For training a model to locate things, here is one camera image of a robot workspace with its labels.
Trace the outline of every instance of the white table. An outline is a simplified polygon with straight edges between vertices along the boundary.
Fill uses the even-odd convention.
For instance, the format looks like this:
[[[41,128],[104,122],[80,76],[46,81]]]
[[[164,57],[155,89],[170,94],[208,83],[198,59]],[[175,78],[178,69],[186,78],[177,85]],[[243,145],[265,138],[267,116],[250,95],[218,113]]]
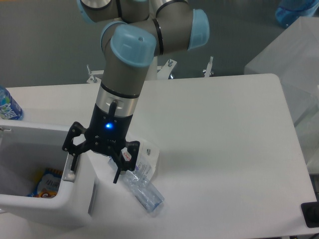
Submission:
[[[87,126],[98,85],[9,90],[25,120]],[[7,213],[0,215],[0,237],[247,239],[319,232],[306,227],[300,209],[316,198],[275,75],[145,82],[130,131],[161,149],[153,183],[165,202],[157,215],[114,185],[105,158],[91,153],[100,179],[92,225],[53,228]]]

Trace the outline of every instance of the trash bin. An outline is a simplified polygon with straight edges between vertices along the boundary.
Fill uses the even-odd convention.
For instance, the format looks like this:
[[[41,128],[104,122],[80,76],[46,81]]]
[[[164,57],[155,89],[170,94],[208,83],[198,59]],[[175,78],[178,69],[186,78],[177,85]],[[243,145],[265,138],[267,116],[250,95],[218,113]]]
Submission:
[[[30,221],[49,225],[83,226],[90,213],[98,178],[87,154],[77,160],[62,150],[68,127],[0,121],[0,208]],[[63,170],[54,198],[28,197],[34,176],[50,167]]]

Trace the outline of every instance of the metal bracket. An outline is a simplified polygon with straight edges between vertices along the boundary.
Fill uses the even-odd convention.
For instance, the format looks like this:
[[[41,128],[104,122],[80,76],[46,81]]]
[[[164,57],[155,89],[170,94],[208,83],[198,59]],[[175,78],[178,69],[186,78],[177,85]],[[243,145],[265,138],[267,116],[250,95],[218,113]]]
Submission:
[[[212,77],[214,75],[214,72],[211,70],[211,68],[213,66],[213,59],[214,59],[214,57],[211,56],[209,59],[209,62],[207,64],[206,69],[203,70],[204,77]]]
[[[99,83],[101,82],[101,78],[103,76],[104,71],[91,71],[90,66],[86,65],[88,70],[89,79],[86,81],[87,83]]]
[[[4,127],[2,127],[2,126],[0,126],[0,131],[12,131],[12,129],[11,128],[4,128]]]
[[[174,79],[174,75],[171,72],[176,65],[177,61],[169,59],[165,65],[158,66],[158,80]]]

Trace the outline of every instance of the white object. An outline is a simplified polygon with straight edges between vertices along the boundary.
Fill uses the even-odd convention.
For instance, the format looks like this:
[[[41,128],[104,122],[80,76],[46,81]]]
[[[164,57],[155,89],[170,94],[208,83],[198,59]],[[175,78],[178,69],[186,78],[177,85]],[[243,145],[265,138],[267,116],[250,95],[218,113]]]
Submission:
[[[299,17],[245,66],[245,74],[276,74],[295,122],[316,101],[319,84],[319,18]]]
[[[49,225],[89,224],[98,178],[87,154],[79,159],[75,175],[70,172],[72,156],[67,160],[68,153],[61,148],[68,127],[13,120],[2,120],[0,126],[5,129],[0,145],[0,207]],[[64,169],[57,196],[26,197],[36,186],[34,173],[46,167]]]
[[[319,103],[318,29],[319,18],[298,18],[245,66],[245,74],[273,73],[280,78],[306,162],[319,161],[315,156],[319,121],[310,117],[318,111]],[[309,172],[319,173],[315,164],[308,165]]]
[[[147,140],[131,135],[130,133],[128,133],[126,140],[137,140],[140,142],[140,149],[138,159],[136,161],[136,166],[140,173],[145,175],[148,180],[151,180],[156,170],[156,164],[159,159],[160,149]]]
[[[25,119],[46,122],[52,120],[46,113],[60,112],[54,107],[62,103],[89,112],[95,99],[82,96],[96,97],[98,88],[9,90]],[[42,106],[42,118],[29,114]],[[91,112],[81,114],[54,120],[89,121]],[[152,179],[165,197],[158,215],[148,215],[127,189],[114,185],[107,159],[89,151],[100,179],[90,227],[51,228],[6,213],[0,215],[1,237],[247,239],[319,232],[307,228],[300,209],[316,197],[276,76],[147,81],[129,131],[160,148]]]

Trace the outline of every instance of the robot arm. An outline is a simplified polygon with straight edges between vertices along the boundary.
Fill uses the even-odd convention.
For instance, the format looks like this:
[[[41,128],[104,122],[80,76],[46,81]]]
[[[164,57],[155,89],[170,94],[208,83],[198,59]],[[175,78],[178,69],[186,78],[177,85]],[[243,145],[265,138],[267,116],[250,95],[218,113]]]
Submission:
[[[91,122],[87,129],[75,122],[63,150],[74,156],[73,165],[88,150],[111,156],[118,167],[116,183],[121,172],[135,169],[140,143],[125,138],[153,57],[204,45],[208,20],[184,0],[154,0],[157,18],[153,20],[145,20],[148,0],[78,0],[78,4],[91,20],[120,16],[125,21],[113,21],[102,32],[106,67]],[[74,145],[73,138],[81,134],[86,141]]]

